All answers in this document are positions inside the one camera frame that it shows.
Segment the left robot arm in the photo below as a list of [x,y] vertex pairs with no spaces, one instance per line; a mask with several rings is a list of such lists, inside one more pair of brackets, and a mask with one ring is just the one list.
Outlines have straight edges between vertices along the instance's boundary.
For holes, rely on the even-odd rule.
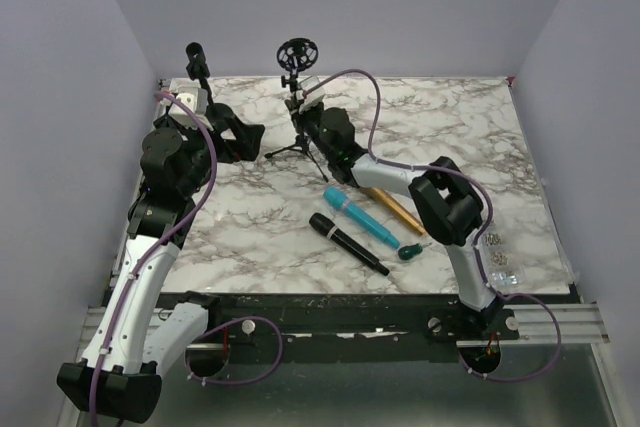
[[56,383],[96,423],[143,424],[158,404],[165,372],[189,343],[214,340],[222,327],[217,298],[188,294],[155,331],[161,288],[186,241],[221,163],[253,161],[265,128],[246,124],[225,104],[203,117],[176,100],[143,139],[142,183],[128,212],[127,236],[106,310],[79,360],[60,366]]

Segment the gold microphone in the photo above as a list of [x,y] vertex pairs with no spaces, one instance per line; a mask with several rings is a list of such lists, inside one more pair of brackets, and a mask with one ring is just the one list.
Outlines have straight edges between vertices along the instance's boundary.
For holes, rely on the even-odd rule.
[[364,188],[363,192],[386,208],[402,225],[418,236],[427,234],[421,221],[400,204],[393,196],[380,188]]

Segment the black tripod mic stand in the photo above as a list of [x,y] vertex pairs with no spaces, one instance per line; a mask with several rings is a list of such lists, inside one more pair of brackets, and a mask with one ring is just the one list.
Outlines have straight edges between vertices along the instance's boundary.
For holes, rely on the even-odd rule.
[[281,76],[281,86],[288,88],[290,97],[285,100],[285,106],[290,114],[290,120],[296,132],[293,144],[282,147],[264,155],[266,159],[272,159],[283,152],[295,152],[310,159],[318,168],[322,179],[328,183],[329,179],[324,171],[315,160],[310,152],[310,138],[305,133],[302,126],[301,107],[304,97],[302,96],[302,88],[300,87],[299,74],[311,68],[317,61],[318,47],[307,38],[293,38],[284,42],[276,52],[276,60],[278,65],[284,69],[287,74]]

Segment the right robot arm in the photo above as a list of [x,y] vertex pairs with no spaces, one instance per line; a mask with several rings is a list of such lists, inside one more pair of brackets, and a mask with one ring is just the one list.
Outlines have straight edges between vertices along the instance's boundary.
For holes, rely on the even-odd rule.
[[355,140],[355,127],[343,108],[326,108],[319,102],[305,107],[287,100],[296,132],[311,141],[327,161],[333,178],[356,188],[380,188],[413,200],[427,234],[446,248],[458,283],[460,326],[469,337],[480,339],[496,327],[489,306],[496,294],[484,273],[484,247],[480,239],[484,204],[448,157],[439,157],[421,171],[375,158]]

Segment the black microphone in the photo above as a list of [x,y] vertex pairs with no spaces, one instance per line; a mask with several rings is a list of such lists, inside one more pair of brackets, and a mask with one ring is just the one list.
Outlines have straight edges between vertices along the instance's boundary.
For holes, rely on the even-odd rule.
[[390,274],[390,270],[382,264],[378,257],[356,242],[328,217],[316,212],[309,218],[309,225],[318,234],[333,242],[369,269],[383,276]]

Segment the blue microphone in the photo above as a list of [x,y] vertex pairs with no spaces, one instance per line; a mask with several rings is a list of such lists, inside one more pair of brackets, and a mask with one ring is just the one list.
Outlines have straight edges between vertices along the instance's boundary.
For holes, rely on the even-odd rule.
[[342,190],[329,186],[323,192],[325,201],[335,210],[344,213],[367,232],[392,249],[400,248],[400,241],[382,223],[369,215],[357,203],[352,201]]

